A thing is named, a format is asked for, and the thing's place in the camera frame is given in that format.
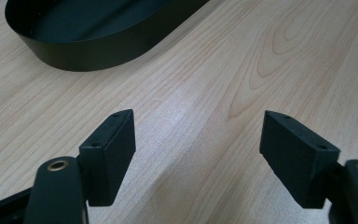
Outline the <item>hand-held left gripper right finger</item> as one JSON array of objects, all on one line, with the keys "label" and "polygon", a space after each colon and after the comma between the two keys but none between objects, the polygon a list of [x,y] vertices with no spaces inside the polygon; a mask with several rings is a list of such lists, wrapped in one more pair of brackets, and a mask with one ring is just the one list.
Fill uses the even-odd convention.
[{"label": "hand-held left gripper right finger", "polygon": [[322,208],[326,174],[340,150],[296,119],[266,111],[259,152],[303,208]]}]

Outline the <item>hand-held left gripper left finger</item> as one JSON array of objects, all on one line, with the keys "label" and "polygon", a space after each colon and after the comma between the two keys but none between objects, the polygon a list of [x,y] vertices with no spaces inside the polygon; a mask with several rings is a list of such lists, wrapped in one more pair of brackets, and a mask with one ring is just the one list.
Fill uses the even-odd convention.
[{"label": "hand-held left gripper left finger", "polygon": [[89,206],[113,204],[136,150],[133,110],[110,115],[79,147]]}]

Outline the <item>black oval tray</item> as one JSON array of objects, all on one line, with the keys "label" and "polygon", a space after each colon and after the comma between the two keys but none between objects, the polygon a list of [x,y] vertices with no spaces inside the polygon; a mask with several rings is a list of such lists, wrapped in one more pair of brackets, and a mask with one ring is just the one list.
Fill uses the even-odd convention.
[{"label": "black oval tray", "polygon": [[87,72],[134,60],[210,0],[7,0],[9,27],[42,62]]}]

